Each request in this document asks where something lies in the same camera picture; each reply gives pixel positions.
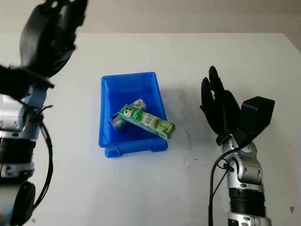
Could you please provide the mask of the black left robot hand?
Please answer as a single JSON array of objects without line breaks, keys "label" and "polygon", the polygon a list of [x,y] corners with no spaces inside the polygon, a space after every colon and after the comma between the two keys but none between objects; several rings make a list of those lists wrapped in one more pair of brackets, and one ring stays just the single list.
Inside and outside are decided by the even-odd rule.
[{"label": "black left robot hand", "polygon": [[43,77],[56,75],[76,49],[76,30],[85,20],[86,0],[46,0],[30,14],[21,34],[21,65]]}]

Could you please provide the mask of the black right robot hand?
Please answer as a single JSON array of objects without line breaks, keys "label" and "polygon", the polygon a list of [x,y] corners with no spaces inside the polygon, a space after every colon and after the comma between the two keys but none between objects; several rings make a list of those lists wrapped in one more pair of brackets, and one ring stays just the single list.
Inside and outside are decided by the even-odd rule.
[{"label": "black right robot hand", "polygon": [[217,135],[217,145],[221,146],[225,137],[233,134],[237,128],[240,108],[233,94],[224,88],[213,65],[208,73],[209,76],[201,82],[200,109]]}]

